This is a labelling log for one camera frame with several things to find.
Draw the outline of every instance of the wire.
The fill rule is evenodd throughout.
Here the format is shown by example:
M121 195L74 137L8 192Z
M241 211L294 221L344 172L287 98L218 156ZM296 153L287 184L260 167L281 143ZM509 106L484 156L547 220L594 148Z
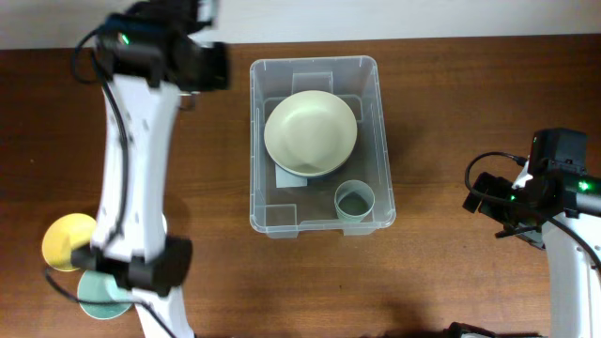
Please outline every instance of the wire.
M591 260L593 260L595 269L597 270L597 273L599 274L599 279L601 279L601 260L599 259L599 256L594 252L593 248L589 245L589 243L587 243L584 239L582 239L582 237L580 237L576 232L574 232L574 230L572 230L569 226L557 221L555 218L553 217L549 217L545 214L543 214L542 212L526 205L526 204L522 204L522 203L517 203L517 202L511 202L508 201L506 199L502 199L499 197L495 197L495 196L491 196L489 194L483 193L483 192L478 192L477 190L473 189L473 187L471 186L470 183L470 171L471 171L471 167L478 162L479 160L485 158L485 157L489 157L489 156L503 156L505 158L511 159L515 162L517 162L518 164L520 164L521 166L524 166L525 163L525 158L520 157L520 156L516 156L516 155L512 155L509 153L505 153L505 152L500 152L500 151L492 151L492 152L487 152L484 153L478 157L476 157L475 159L473 159L470 164L468 164L468 167L466 168L466 177L465 177L465 183L466 183L466 187L468 188L468 190L470 191L470 193L472 193L473 195L482 198L483 200L486 200L488 202L492 202L492 203L497 203L500 205L504 205L506 207L518 207L518 208L522 208L524 210L527 210L531 213L533 213L534 215L540 217L541 219L545 220L545 222L549 222L555 226L557 226L560 230L562 230L567 236L569 236L570 238L572 238L576 243L578 243L578 245L580 245L582 247L582 249L587 253L587 255L591 258Z
M92 80L88 80L83 78L80 74L78 69L78 65L79 65L79 53L82 51L82 49L84 48L85 43L90 40L92 37L96 36L98 34L99 29L96 28L94 30L92 30L91 32L87 33L85 35L84 38L82 38L79 43L77 43L77 46L75 46L75 49L73 50L73 54L71 55L71 74L73 75L73 77L75 78L75 80L77 80L77 82L85 84L85 85L91 85L94 84L97 79L92 79Z
M96 73L96 77L100 80L100 85L102 86L102 90L106 95L106 98L111 105L111 109L113 110L113 115L115 116L115 121L117 128L119 129L119 143L121 144L121 162L122 162L122 170L121 170L121 198L119 201L119 210L117 212L115 227L113 231L109 234L108 239L104 242L103 247L101 248L103 251L106 249L112 242L115 240L117 235L123 234L123 219L125 218L125 207L127 204L128 198L128 185L129 185L129 171L130 171L130 156L128 151L128 136L125 131L125 124L123 123L123 116L119 111L119 107L116 104L115 97L113 96L113 92L108 85L106 77L100 70L100 66L98 64L98 60L94 53L90 53L92 58L92 67L94 68L94 72Z
M77 296L72 295L69 291L60 286L54 278L51 276L50 272L53 268L47 267L44 270L44 277L50 286L59 294L64 296L66 299L70 301L74 301L79 304L87 304L87 305L116 305L116 304L134 304L142 306L148 313L157 321L157 324L161 326L163 330L169 335L171 338L177 338L176 335L167 327L167 325L162 321L161 317L152 309L150 304L143 302L141 300L107 300L107 301L96 301L96 300L82 300L77 298Z

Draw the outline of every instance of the clear plastic cup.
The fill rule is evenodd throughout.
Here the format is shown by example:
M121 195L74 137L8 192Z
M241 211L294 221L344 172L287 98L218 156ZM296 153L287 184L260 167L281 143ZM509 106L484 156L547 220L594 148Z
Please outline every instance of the clear plastic cup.
M374 208L374 191L359 180L341 184L334 194L334 205L338 218L348 223L361 222Z

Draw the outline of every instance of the light green plate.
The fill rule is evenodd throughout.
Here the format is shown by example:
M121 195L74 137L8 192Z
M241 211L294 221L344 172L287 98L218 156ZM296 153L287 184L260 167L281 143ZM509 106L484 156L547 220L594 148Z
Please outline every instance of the light green plate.
M130 298L126 291L116 286L115 277L91 270L86 271L79 281L77 297L80 300L94 301L128 300ZM131 308L131 304L80 305L89 316L96 319L117 318Z

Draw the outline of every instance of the white wall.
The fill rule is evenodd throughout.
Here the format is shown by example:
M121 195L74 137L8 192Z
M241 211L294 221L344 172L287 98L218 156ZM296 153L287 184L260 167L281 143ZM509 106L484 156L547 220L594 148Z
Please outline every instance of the white wall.
M130 2L0 0L0 49L73 46ZM571 33L601 33L601 0L222 0L211 36L283 42Z

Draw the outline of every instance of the green led light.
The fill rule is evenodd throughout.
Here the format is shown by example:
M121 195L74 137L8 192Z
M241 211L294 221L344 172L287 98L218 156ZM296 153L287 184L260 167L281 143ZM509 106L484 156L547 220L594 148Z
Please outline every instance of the green led light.
M593 188L593 187L592 187L592 186L591 186L589 183L587 183L587 182L585 182L585 181L580 181L580 182L578 183L578 187L579 187L579 188L580 188L580 189L581 189L583 192L586 192L586 191L588 191L589 189L592 189L592 188Z
M120 33L120 34L119 34L119 39L121 40L121 42L122 42L123 44L130 44L130 38L128 38L128 36L126 36L126 35L125 35L125 34L123 34L123 33Z

